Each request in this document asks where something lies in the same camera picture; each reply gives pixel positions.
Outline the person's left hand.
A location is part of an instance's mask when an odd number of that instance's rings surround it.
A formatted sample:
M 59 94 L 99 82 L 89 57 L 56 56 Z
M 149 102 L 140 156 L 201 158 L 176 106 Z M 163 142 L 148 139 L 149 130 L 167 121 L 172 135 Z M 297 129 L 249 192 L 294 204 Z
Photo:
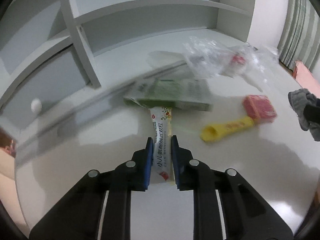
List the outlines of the person's left hand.
M 15 158 L 16 158 L 16 141 L 1 128 L 1 174 L 14 180 L 15 179 Z

